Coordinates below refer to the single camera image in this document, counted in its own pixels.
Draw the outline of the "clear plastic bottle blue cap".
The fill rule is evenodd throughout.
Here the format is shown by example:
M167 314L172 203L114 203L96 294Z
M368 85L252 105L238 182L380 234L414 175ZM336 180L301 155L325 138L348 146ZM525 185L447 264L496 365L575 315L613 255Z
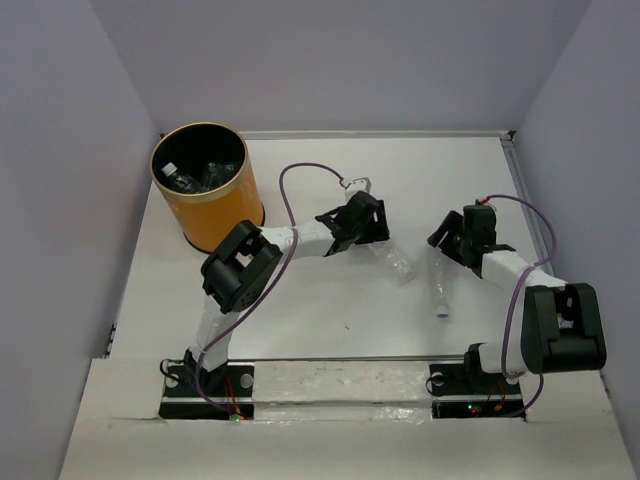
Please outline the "clear plastic bottle blue cap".
M434 315L440 320L448 320L451 311L448 295L450 275L447 258L437 249L430 249L428 253L430 299Z

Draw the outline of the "clear bottle with printed label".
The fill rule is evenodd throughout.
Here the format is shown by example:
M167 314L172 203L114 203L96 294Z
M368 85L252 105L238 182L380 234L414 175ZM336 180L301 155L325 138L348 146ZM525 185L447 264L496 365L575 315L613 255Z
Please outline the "clear bottle with printed label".
M216 190L230 182L238 173L241 164L238 162L212 161L203 169L200 185L203 192Z

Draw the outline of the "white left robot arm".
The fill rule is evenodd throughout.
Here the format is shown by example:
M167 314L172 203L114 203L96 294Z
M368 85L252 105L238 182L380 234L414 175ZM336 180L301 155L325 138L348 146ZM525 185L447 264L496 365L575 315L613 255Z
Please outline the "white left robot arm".
M330 257L354 245L390 238L385 205L365 191L299 225L262 228L238 223L201 267L204 307L195 342L186 350L186 381L209 395L221 383L229 343L242 312L257 305L273 278L294 260Z

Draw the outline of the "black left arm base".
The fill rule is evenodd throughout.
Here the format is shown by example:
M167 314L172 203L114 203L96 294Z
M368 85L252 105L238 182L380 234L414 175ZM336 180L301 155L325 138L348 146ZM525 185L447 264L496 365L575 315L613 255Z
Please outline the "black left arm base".
M220 420L241 422L254 418L255 366L226 362L209 372L195 371L189 352L183 359L163 359L159 370L164 385L159 416L165 420Z

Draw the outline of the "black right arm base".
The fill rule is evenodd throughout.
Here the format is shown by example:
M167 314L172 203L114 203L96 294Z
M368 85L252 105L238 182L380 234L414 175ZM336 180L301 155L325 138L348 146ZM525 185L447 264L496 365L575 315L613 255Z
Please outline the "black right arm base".
M462 360L431 363L425 387L434 419L525 417L519 383L484 372L476 351Z

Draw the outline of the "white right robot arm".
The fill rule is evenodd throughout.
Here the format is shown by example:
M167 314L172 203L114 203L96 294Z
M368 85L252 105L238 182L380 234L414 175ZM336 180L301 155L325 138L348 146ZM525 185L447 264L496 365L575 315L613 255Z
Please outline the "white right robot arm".
M502 339L469 347L462 384L482 392L501 374L544 375L600 370L607 349L595 289L568 283L497 242L497 217L488 205L450 211L427 243L511 295Z

